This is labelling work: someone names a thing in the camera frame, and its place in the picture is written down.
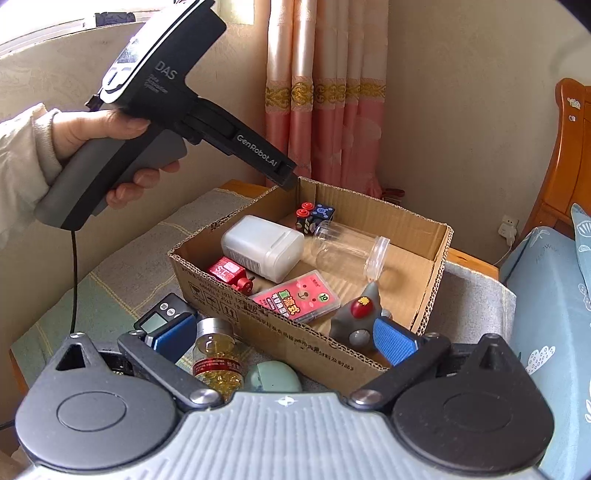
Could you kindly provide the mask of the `person's left hand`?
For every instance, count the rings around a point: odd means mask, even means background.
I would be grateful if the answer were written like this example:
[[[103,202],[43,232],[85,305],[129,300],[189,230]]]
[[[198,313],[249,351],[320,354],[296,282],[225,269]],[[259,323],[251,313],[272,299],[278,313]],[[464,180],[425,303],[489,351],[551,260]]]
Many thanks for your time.
[[[88,141],[94,139],[130,140],[142,135],[150,122],[132,118],[119,111],[61,112],[48,114],[46,137],[49,140],[52,158],[47,183],[52,186],[73,155]],[[160,171],[140,169],[130,183],[122,183],[106,194],[109,207],[120,209],[129,202],[138,200],[146,189],[154,188],[160,180]]]

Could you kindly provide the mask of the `left forearm white sleeve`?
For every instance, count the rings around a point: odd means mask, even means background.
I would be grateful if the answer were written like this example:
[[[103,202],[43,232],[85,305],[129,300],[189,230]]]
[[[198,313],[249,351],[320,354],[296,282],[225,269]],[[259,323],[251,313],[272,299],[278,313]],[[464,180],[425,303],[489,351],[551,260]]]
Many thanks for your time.
[[[55,156],[53,119],[59,111],[39,103],[1,123],[1,245],[25,230],[62,166]]]

